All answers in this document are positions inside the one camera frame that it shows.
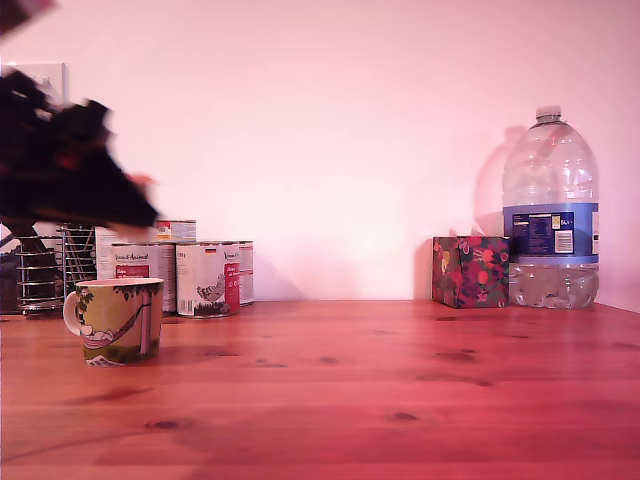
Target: barcode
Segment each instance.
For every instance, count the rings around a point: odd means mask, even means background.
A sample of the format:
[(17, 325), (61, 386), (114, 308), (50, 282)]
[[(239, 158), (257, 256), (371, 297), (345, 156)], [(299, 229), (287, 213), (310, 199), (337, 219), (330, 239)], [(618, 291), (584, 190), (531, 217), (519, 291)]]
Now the barcode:
[(556, 253), (573, 253), (573, 230), (556, 231)]
[(180, 300), (180, 313), (193, 314), (193, 300)]

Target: tissue box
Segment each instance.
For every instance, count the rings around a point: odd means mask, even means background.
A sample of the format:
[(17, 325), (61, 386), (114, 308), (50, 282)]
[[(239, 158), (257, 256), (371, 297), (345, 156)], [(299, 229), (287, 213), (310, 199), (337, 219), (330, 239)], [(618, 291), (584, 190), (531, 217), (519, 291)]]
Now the tissue box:
[(453, 308), (504, 307), (509, 301), (509, 240), (434, 237), (434, 300)]

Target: mug handle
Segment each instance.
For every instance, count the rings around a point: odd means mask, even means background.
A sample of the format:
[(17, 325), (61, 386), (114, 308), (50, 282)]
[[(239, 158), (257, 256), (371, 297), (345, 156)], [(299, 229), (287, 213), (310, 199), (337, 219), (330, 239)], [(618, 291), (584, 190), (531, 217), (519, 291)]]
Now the mug handle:
[(64, 307), (62, 308), (62, 318), (64, 318), (64, 324), (69, 331), (74, 335), (80, 336), (80, 322), (76, 317), (76, 304), (78, 303), (76, 292), (71, 292), (67, 295), (64, 301)]

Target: ceramic mug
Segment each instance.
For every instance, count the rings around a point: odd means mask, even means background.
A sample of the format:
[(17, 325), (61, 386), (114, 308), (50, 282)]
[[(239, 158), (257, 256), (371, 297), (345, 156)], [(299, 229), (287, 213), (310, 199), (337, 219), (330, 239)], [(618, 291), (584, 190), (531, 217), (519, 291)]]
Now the ceramic mug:
[(64, 323), (82, 338), (89, 365), (122, 366), (158, 353), (162, 283), (118, 278), (76, 284), (64, 302)]

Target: water bottle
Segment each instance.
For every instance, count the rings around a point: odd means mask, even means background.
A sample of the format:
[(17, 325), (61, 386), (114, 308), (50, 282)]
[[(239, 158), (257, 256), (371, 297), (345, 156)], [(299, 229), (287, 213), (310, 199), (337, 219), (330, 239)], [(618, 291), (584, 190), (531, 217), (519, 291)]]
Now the water bottle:
[(509, 299), (581, 308), (598, 291), (598, 169), (587, 142), (541, 107), (507, 157), (503, 188)]

